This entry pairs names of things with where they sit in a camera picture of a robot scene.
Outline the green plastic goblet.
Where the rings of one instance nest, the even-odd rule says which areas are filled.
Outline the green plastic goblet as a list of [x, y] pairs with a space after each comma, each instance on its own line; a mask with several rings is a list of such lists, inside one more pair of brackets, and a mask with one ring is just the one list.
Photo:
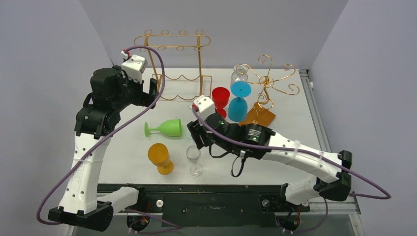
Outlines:
[[156, 128], [150, 128], [148, 123], [145, 122], [144, 134], [146, 137], [150, 135], [150, 131], [159, 131], [161, 134], [169, 137], [180, 137], [182, 135], [181, 120], [179, 118], [170, 119]]

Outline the small clear front wine glass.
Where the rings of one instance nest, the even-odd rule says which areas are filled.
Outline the small clear front wine glass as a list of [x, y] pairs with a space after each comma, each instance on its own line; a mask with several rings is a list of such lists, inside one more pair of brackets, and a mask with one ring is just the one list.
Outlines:
[[200, 177], [204, 173], [204, 167], [200, 163], [201, 152], [197, 146], [189, 146], [186, 150], [186, 157], [191, 163], [190, 174], [193, 177]]

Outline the blue plastic goblet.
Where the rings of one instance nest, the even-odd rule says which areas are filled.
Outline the blue plastic goblet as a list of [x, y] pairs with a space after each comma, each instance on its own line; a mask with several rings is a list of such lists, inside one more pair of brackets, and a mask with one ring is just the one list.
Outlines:
[[234, 122], [241, 122], [247, 116], [248, 105], [245, 98], [251, 94], [251, 86], [244, 81], [238, 81], [232, 84], [231, 92], [235, 96], [230, 101], [228, 108], [228, 117]]

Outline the gold hook rack wooden base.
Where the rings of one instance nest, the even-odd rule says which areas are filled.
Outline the gold hook rack wooden base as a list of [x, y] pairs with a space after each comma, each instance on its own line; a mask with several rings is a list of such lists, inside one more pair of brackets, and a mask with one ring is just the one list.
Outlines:
[[276, 114], [274, 114], [271, 111], [274, 107], [274, 101], [270, 97], [270, 94], [268, 92], [269, 89], [289, 96], [295, 96], [300, 93], [300, 88], [296, 84], [288, 84], [288, 89], [290, 90], [289, 92], [278, 89], [274, 86], [276, 82], [285, 80], [295, 75], [296, 68], [293, 65], [289, 63], [284, 64], [283, 71], [289, 71], [290, 73], [279, 79], [274, 79], [270, 75], [273, 66], [272, 57], [269, 55], [260, 55], [258, 57], [259, 63], [266, 63], [267, 61], [269, 61], [268, 72], [266, 75], [263, 76], [260, 76], [258, 73], [256, 73], [255, 70], [249, 64], [244, 64], [244, 66], [258, 78], [257, 82], [249, 82], [249, 84], [260, 85], [262, 87], [262, 90], [258, 93], [257, 101], [254, 103], [251, 110], [247, 113], [246, 118], [243, 121], [240, 121], [239, 125], [252, 123], [267, 127], [272, 123], [272, 121], [276, 118]]

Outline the clear patterned wine glass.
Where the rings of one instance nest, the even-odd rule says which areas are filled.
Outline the clear patterned wine glass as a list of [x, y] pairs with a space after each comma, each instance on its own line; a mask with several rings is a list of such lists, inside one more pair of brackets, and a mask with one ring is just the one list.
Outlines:
[[231, 75], [230, 87], [232, 87], [232, 85], [235, 84], [236, 82], [245, 82], [245, 83], [247, 82], [248, 80], [247, 66], [245, 66], [244, 64], [236, 64], [233, 70], [234, 71]]

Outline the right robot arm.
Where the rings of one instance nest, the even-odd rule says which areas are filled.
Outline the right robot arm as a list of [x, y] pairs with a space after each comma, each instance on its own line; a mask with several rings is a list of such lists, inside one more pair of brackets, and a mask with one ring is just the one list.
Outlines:
[[283, 193], [277, 197], [278, 205], [284, 210], [316, 197], [342, 202], [351, 191], [352, 178], [348, 171], [352, 153], [349, 151], [323, 152], [258, 124], [228, 123], [217, 113], [207, 117], [205, 124], [199, 120], [189, 122], [187, 129], [198, 149], [213, 145], [222, 148], [225, 152], [218, 158], [232, 154], [241, 160], [242, 166], [248, 158], [255, 158], [309, 173], [311, 176], [304, 180], [284, 184]]

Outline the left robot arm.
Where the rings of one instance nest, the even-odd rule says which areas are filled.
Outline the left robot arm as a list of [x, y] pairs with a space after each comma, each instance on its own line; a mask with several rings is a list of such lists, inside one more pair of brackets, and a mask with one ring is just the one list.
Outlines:
[[155, 107], [158, 81], [149, 81], [149, 91], [143, 91], [143, 82], [129, 79], [120, 66], [94, 71], [91, 93], [87, 95], [76, 115], [75, 148], [70, 172], [59, 205], [48, 213], [48, 219], [95, 231], [105, 231], [113, 215], [126, 207], [141, 211], [147, 198], [138, 189], [122, 187], [109, 198], [98, 200], [97, 187], [104, 154], [111, 137], [122, 126], [120, 113], [129, 105]]

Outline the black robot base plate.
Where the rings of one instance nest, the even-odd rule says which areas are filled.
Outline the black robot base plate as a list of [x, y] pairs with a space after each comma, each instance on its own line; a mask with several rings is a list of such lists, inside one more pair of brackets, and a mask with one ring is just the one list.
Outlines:
[[182, 227], [226, 227], [294, 223], [309, 206], [285, 200], [286, 185], [136, 185], [139, 200], [130, 207], [161, 213]]

